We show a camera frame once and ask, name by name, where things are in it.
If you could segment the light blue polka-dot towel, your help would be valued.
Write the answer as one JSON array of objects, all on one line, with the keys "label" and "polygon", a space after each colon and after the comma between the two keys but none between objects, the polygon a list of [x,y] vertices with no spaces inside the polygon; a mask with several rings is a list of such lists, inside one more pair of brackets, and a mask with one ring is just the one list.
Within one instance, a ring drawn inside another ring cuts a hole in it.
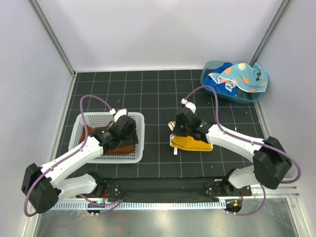
[{"label": "light blue polka-dot towel", "polygon": [[268,86],[267,72],[258,64],[250,66],[246,63],[233,64],[218,77],[221,83],[226,83],[226,89],[238,87],[244,92],[265,92]]}]

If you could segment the blue patterned towel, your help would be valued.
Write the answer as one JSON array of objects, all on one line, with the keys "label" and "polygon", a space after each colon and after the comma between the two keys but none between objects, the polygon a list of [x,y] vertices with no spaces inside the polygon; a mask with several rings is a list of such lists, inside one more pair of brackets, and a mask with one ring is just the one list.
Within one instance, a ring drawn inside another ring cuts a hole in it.
[{"label": "blue patterned towel", "polygon": [[172,131],[169,137],[169,145],[173,148],[174,155],[178,154],[178,150],[191,152],[210,152],[213,150],[212,144],[195,140],[187,134],[186,130],[178,128],[175,121],[169,122],[168,127]]}]

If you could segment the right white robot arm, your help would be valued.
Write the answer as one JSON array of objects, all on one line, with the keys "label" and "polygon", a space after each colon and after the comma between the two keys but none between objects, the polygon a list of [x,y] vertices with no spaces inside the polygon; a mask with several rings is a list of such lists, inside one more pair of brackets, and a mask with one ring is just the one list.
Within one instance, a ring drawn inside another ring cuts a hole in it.
[{"label": "right white robot arm", "polygon": [[233,196],[240,189],[256,184],[275,190],[292,167],[292,161],[286,157],[280,142],[274,137],[267,140],[257,139],[227,129],[218,123],[201,121],[186,107],[178,110],[175,116],[176,120],[168,123],[172,131],[172,145],[182,150],[184,146],[178,140],[188,138],[190,145],[193,142],[201,142],[220,146],[252,162],[251,166],[233,168],[226,174],[218,185],[222,193]]}]

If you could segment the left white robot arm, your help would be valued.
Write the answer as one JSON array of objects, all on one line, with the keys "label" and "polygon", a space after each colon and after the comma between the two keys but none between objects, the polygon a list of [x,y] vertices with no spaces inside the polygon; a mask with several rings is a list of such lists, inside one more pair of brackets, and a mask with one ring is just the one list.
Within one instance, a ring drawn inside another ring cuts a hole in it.
[{"label": "left white robot arm", "polygon": [[106,183],[96,172],[77,178],[69,178],[69,175],[121,145],[140,145],[143,148],[144,129],[143,117],[122,115],[113,123],[86,134],[82,143],[59,158],[41,166],[30,164],[25,170],[21,188],[26,196],[25,215],[33,216],[28,212],[28,204],[35,209],[35,214],[43,214],[64,198],[83,194],[90,194],[94,198],[102,196]]}]

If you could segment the brown towel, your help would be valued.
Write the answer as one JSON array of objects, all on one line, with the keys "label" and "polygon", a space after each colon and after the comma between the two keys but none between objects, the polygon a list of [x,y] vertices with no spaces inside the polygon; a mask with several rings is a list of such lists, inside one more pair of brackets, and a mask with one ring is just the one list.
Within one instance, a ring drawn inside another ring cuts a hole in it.
[{"label": "brown towel", "polygon": [[[100,129],[101,127],[96,127],[96,128],[92,128],[92,127],[87,127],[87,135],[88,137],[97,129]],[[85,130],[83,129],[82,131],[82,135],[80,137],[79,143],[82,143],[84,141],[85,138]],[[113,150],[109,150],[106,153],[104,153],[103,155],[105,156],[113,156],[113,155],[126,155],[126,154],[130,154],[133,153],[135,151],[135,145],[138,144],[138,138],[136,138],[136,134],[134,134],[133,136],[130,136],[128,139],[124,138],[123,141],[121,141],[121,143],[118,145],[118,147],[116,147]]]}]

